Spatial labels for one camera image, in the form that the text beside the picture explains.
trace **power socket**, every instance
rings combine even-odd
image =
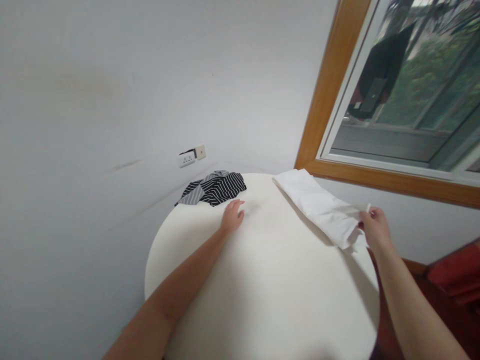
[[[205,145],[197,146],[195,148],[195,152],[196,152],[196,159],[197,160],[202,160],[204,157],[207,156],[207,154],[205,153]]]
[[[195,153],[193,151],[189,151],[178,155],[177,161],[179,168],[183,168],[187,165],[193,164],[195,162]]]

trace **white cloth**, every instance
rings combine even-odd
[[[298,209],[340,249],[355,251],[366,246],[365,233],[358,228],[360,211],[368,212],[370,204],[352,206],[322,188],[305,169],[282,172],[273,177]]]

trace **window glass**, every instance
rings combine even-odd
[[[391,0],[330,153],[444,169],[479,105],[480,1]]]

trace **wall stain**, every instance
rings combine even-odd
[[[108,170],[108,172],[109,172],[109,173],[114,173],[114,172],[117,172],[118,170],[122,170],[122,169],[128,168],[129,166],[138,164],[138,163],[140,163],[141,161],[143,161],[143,160],[142,160],[142,159],[138,159],[138,160],[133,160],[133,161],[130,161],[130,162],[126,162],[126,163],[124,163],[124,164],[120,164],[120,165],[117,165],[117,166],[112,167],[110,170]]]

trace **green foliage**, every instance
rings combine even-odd
[[[468,40],[469,36],[459,34],[433,37],[422,42],[417,54],[404,63],[377,122],[396,126],[412,125],[445,80]],[[430,114],[428,125],[436,123],[439,116],[447,110],[448,104],[465,91],[478,74],[478,61],[470,64],[444,96],[437,111]]]

